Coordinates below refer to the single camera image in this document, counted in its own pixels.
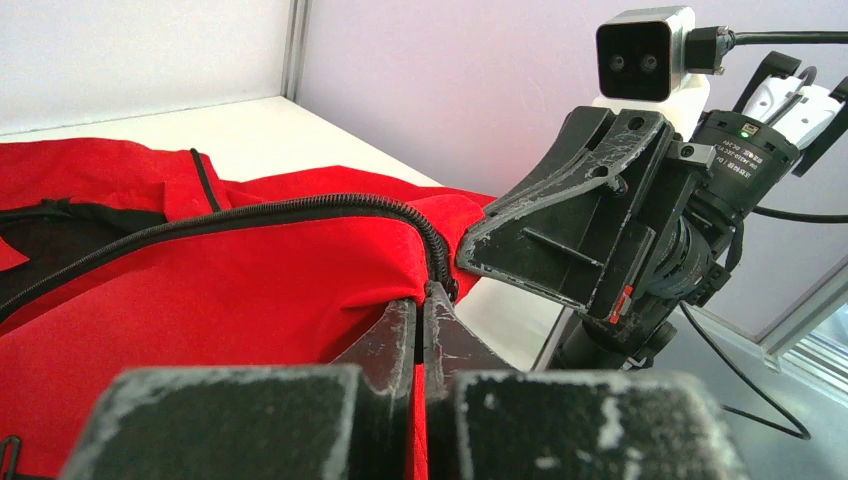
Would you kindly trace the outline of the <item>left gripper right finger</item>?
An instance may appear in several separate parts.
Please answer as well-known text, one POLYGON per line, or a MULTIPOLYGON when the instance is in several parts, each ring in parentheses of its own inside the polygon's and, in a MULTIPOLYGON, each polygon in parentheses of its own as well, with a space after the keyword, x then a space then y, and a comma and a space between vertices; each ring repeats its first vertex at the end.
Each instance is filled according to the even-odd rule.
POLYGON ((458 319, 423 304, 426 479, 745 479, 705 385, 682 372, 521 372, 458 319))

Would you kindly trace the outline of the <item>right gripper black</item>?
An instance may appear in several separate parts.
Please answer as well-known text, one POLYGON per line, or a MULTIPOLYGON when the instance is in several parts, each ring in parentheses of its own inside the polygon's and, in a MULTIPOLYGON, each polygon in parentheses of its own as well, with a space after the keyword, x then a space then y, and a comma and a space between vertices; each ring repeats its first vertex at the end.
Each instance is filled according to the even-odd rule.
POLYGON ((672 311, 704 305, 738 265, 744 194, 706 142, 672 143, 656 176, 673 134, 659 112, 578 107, 463 236, 460 268, 583 312, 560 316, 551 369, 651 367, 672 311))

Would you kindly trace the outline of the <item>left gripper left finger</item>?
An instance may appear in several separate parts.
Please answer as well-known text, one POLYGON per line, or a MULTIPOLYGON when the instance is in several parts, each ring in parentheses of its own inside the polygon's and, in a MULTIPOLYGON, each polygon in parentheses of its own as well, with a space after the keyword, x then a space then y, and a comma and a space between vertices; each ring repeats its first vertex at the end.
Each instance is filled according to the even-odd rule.
POLYGON ((327 365, 151 368, 104 392, 64 479, 405 479, 417 308, 327 365))

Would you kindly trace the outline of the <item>red jacket black lining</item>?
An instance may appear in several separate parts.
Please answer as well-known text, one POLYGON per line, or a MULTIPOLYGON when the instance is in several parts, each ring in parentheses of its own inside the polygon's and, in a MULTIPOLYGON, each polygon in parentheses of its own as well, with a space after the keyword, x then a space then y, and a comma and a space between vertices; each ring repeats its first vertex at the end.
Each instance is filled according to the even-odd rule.
POLYGON ((332 166, 246 182, 196 150, 76 138, 1 148, 1 436, 54 479, 139 367, 327 363, 422 302, 487 195, 332 166))

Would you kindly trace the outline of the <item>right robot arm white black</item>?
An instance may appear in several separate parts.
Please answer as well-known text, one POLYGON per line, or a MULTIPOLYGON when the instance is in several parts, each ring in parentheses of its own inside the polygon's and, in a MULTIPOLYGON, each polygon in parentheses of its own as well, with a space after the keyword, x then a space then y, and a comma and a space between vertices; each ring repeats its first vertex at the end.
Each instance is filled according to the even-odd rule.
POLYGON ((670 314, 706 304, 742 255, 746 217, 847 130, 847 87, 769 53, 730 111, 689 139, 661 113, 582 106, 465 234, 461 268, 560 303, 539 369, 649 367, 670 314))

